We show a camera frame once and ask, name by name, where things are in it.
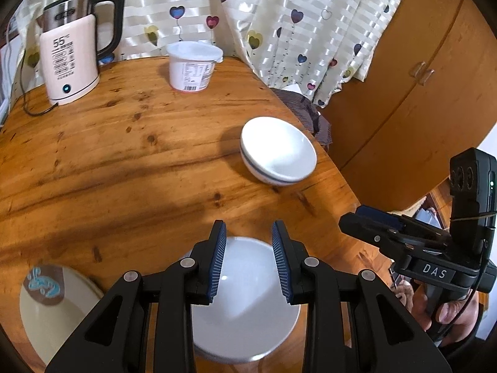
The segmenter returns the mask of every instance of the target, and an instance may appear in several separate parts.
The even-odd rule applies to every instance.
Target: curtain
[[[43,83],[36,18],[54,1],[24,0],[16,12],[26,50],[26,90]],[[169,43],[203,41],[219,46],[225,56],[241,58],[268,86],[298,84],[307,98],[325,106],[343,82],[354,75],[364,79],[374,47],[399,2],[126,0],[121,43],[103,61],[162,56]],[[98,6],[96,13],[101,48],[112,34],[112,7]],[[21,94],[17,84],[14,100]]]

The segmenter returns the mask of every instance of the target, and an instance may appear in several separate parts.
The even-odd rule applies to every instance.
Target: wooden cabinet
[[[472,0],[417,84],[341,170],[359,200],[405,209],[442,182],[449,159],[476,147],[497,120],[497,39]]]
[[[330,121],[330,156],[343,168],[374,136],[416,85],[409,75],[429,66],[462,0],[402,0],[376,48],[365,82],[352,79],[322,114]]]

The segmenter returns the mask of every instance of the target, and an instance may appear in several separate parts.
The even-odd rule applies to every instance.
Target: kettle handle
[[[94,12],[95,5],[104,1],[111,1],[114,3],[114,35],[112,40],[105,47],[96,52],[97,60],[100,60],[110,53],[112,53],[119,42],[121,41],[121,36],[123,33],[123,16],[124,16],[124,0],[91,0],[92,12]]]

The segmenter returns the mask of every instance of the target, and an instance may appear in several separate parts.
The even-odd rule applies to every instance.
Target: red heart
[[[219,17],[211,17],[210,15],[205,20],[205,23],[210,29],[214,29],[219,24]]]

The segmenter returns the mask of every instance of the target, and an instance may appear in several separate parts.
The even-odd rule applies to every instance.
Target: nutrition label
[[[53,43],[52,62],[54,74],[58,80],[61,80],[74,74],[74,45],[73,41],[70,40],[70,35],[54,39]]]
[[[183,83],[185,84],[185,91],[199,91],[207,87],[214,71],[214,63],[185,63],[184,66]]]

